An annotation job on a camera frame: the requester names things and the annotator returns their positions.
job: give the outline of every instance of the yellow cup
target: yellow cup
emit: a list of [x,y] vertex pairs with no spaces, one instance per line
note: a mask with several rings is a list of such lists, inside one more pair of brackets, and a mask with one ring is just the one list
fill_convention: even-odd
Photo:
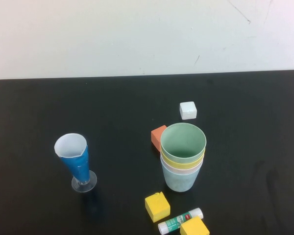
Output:
[[192,162],[192,163],[176,163],[172,160],[170,160],[166,155],[164,155],[162,149],[161,149],[161,155],[163,157],[163,160],[170,166],[177,168],[177,169],[190,169],[193,168],[195,166],[197,166],[204,158],[205,156],[205,151],[203,152],[203,154],[200,156],[200,158],[198,158],[196,161]]

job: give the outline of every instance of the white block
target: white block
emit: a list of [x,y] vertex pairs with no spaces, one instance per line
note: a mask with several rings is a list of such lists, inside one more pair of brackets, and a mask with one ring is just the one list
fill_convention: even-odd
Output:
[[180,103],[180,114],[182,120],[194,119],[197,116],[197,109],[194,102]]

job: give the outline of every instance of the white wall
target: white wall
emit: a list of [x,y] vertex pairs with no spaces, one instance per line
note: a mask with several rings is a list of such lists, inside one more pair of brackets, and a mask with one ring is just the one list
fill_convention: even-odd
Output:
[[294,0],[229,1],[0,0],[0,79],[294,69]]

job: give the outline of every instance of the green cup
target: green cup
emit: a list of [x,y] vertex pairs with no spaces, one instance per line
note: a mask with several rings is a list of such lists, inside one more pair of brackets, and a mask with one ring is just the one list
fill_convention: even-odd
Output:
[[206,148],[206,137],[197,126],[176,123],[168,126],[161,135],[162,153],[176,163],[192,163]]

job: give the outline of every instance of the orange block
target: orange block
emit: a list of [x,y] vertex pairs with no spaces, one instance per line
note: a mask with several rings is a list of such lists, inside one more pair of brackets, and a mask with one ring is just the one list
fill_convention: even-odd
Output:
[[154,129],[151,132],[151,142],[158,149],[159,152],[160,152],[160,137],[161,137],[162,132],[165,129],[166,129],[166,126],[161,126],[157,129]]

